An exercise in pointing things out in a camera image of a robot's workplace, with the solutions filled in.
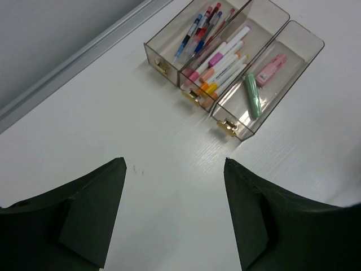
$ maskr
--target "blue pen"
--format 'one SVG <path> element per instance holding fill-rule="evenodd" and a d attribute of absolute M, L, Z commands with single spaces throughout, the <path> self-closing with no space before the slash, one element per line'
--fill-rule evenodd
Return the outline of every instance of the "blue pen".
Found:
<path fill-rule="evenodd" d="M 186 36 L 184 37 L 180 47 L 178 48 L 178 51 L 175 53 L 175 58 L 172 62 L 172 64 L 174 62 L 177 61 L 177 59 L 181 56 L 184 48 L 186 47 L 188 41 L 190 40 L 190 38 L 192 37 L 192 35 L 194 34 L 194 32 L 196 31 L 197 29 L 197 26 L 199 24 L 199 22 L 201 21 L 203 15 L 202 14 L 198 14 L 198 17 L 197 19 L 194 21 L 194 23 L 192 24 L 191 28 L 189 29 L 188 33 L 186 34 Z"/>
<path fill-rule="evenodd" d="M 207 28 L 207 31 L 204 33 L 201 41 L 198 43 L 196 49 L 194 50 L 194 54 L 197 54 L 202 48 L 203 45 L 205 43 L 205 40 L 207 39 L 208 35 L 210 34 L 210 32 L 212 31 L 212 29 L 214 28 L 214 26 L 218 23 L 219 19 L 222 16 L 222 12 L 220 11 L 219 13 L 217 13 L 216 17 L 213 17 L 213 20 L 210 22 L 209 27 Z"/>

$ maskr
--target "wall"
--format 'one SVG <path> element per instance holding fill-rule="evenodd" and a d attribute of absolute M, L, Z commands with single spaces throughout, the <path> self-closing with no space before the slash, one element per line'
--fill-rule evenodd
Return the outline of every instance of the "wall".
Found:
<path fill-rule="evenodd" d="M 0 109 L 144 0 L 1 0 Z"/>

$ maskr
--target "gold drawer handle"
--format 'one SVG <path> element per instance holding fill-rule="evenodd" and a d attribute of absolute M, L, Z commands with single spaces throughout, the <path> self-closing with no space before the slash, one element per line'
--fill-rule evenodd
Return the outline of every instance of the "gold drawer handle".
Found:
<path fill-rule="evenodd" d="M 225 119 L 224 121 L 219 120 L 219 121 L 217 121 L 217 125 L 223 131 L 225 131 L 230 137 L 236 136 L 237 125 L 235 123 L 233 123 L 231 120 L 229 120 L 229 119 Z"/>
<path fill-rule="evenodd" d="M 163 59 L 155 59 L 153 67 L 156 68 L 157 71 L 159 71 L 162 75 L 165 77 L 168 77 L 167 69 L 168 65 L 165 63 Z"/>
<path fill-rule="evenodd" d="M 197 92 L 193 91 L 193 89 L 191 89 L 190 92 L 184 90 L 182 94 L 196 107 L 199 106 L 199 100 L 201 97 L 197 94 Z"/>

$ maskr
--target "white desk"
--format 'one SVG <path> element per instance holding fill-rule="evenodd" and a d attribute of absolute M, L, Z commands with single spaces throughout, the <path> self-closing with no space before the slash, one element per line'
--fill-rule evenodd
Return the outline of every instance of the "white desk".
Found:
<path fill-rule="evenodd" d="M 142 43 L 187 2 L 173 1 L 0 135 L 3 207 L 125 157 L 105 270 L 240 270 L 226 156 L 311 199 L 361 200 L 361 2 L 275 0 L 326 46 L 237 148 L 145 62 Z"/>

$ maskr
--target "green highlighter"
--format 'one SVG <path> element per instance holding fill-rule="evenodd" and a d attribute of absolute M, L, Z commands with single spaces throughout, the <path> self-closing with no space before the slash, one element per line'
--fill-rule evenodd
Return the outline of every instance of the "green highlighter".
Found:
<path fill-rule="evenodd" d="M 258 118 L 262 115 L 261 103 L 258 96 L 258 88 L 256 85 L 256 80 L 254 74 L 250 73 L 245 76 L 244 81 L 246 82 L 246 88 L 249 98 L 249 103 L 251 107 L 251 115 L 253 118 Z"/>

